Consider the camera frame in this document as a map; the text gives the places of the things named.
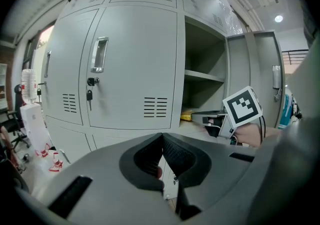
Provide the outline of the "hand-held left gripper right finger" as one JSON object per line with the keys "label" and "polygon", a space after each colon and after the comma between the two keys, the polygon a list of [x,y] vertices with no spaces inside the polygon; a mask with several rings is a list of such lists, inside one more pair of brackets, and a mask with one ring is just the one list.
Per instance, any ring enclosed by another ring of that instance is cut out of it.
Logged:
{"label": "hand-held left gripper right finger", "polygon": [[178,208],[171,216],[183,220],[225,196],[244,176],[258,150],[163,133],[162,153],[178,182]]}

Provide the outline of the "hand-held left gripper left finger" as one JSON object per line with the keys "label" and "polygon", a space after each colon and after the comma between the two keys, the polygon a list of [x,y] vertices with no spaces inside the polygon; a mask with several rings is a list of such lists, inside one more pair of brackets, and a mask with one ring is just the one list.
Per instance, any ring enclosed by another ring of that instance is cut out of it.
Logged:
{"label": "hand-held left gripper left finger", "polygon": [[56,175],[39,198],[16,189],[31,225],[178,225],[157,168],[161,133],[86,154]]}

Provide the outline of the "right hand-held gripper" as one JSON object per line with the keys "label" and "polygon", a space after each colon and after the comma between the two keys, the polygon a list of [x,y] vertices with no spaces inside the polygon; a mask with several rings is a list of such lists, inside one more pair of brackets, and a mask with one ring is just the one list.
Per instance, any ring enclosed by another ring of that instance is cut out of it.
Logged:
{"label": "right hand-held gripper", "polygon": [[199,111],[191,114],[194,123],[221,126],[218,136],[230,139],[236,129],[263,116],[263,108],[254,89],[246,86],[222,100],[226,110]]}

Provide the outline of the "yellow snack packet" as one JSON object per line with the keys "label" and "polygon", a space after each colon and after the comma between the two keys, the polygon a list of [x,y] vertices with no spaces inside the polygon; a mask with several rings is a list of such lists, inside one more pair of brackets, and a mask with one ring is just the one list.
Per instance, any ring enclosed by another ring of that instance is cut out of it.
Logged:
{"label": "yellow snack packet", "polygon": [[191,110],[191,109],[189,109],[189,110],[184,110],[184,111],[182,111],[181,114],[180,114],[180,120],[191,122],[191,121],[193,120],[193,119],[192,119],[192,115],[193,115],[193,114],[196,114],[196,113],[198,113],[198,112],[199,112],[198,110]]}

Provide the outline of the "grey metal locker cabinet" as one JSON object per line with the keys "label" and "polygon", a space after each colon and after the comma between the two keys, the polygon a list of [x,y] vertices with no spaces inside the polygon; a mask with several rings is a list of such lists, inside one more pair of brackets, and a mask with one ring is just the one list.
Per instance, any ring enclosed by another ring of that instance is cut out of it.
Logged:
{"label": "grey metal locker cabinet", "polygon": [[227,0],[68,0],[41,79],[47,129],[67,166],[157,132],[208,139],[181,112],[222,110],[246,86],[269,128],[284,101],[275,33],[244,33]]}

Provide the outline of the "person's right forearm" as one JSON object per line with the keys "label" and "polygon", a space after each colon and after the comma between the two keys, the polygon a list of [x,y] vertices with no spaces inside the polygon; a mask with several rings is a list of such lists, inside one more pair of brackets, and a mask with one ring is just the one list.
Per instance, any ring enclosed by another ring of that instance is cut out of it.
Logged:
{"label": "person's right forearm", "polygon": [[262,138],[279,135],[281,132],[282,130],[278,128],[261,127],[261,125],[255,123],[247,123],[239,126],[233,135],[237,138],[238,143],[258,148],[261,145]]}

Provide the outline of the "blue plastic wrapped bundle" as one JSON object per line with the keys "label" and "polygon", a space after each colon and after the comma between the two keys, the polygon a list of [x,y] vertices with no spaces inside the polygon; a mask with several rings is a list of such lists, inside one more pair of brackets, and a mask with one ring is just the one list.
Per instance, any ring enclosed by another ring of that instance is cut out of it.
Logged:
{"label": "blue plastic wrapped bundle", "polygon": [[284,105],[282,109],[281,119],[278,125],[279,129],[284,129],[289,125],[292,116],[293,98],[292,95],[285,94]]}

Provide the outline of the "black metal railing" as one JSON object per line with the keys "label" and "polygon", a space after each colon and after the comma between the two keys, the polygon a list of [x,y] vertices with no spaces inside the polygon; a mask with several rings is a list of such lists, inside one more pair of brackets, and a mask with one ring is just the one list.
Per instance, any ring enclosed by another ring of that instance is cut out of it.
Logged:
{"label": "black metal railing", "polygon": [[307,56],[308,52],[308,49],[295,49],[283,51],[283,63],[285,65],[300,65]]}

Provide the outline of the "black office chair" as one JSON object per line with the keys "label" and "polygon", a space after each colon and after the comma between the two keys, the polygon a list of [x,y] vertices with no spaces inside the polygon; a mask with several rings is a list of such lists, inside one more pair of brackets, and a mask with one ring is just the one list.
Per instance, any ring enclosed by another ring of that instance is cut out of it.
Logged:
{"label": "black office chair", "polygon": [[21,115],[21,107],[25,105],[22,97],[22,87],[20,84],[14,87],[15,93],[15,105],[14,110],[6,110],[4,113],[7,120],[1,122],[9,133],[16,136],[15,139],[11,140],[13,149],[15,150],[19,143],[24,143],[27,148],[30,147],[30,143],[27,141],[28,136],[23,129],[25,128],[23,118]]}

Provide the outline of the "large clear water barrel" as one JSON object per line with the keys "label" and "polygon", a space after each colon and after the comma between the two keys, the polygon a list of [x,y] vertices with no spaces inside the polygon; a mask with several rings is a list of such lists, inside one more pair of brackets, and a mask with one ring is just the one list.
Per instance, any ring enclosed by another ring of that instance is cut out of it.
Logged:
{"label": "large clear water barrel", "polygon": [[23,69],[21,74],[21,95],[27,105],[36,101],[37,87],[36,72],[33,69]]}

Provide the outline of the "white open shelf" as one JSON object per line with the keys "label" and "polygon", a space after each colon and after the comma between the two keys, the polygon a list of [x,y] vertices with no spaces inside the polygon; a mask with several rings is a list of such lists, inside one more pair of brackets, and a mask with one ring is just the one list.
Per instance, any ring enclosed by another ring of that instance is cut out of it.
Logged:
{"label": "white open shelf", "polygon": [[0,63],[0,112],[8,109],[6,78],[7,78],[7,64]]}

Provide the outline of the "locker door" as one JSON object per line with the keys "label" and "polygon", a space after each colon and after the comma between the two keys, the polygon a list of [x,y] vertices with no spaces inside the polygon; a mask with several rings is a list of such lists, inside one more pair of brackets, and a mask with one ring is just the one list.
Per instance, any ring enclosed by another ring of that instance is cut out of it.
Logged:
{"label": "locker door", "polygon": [[277,128],[285,102],[285,68],[276,33],[254,31],[225,39],[227,96],[253,88],[266,125]]}

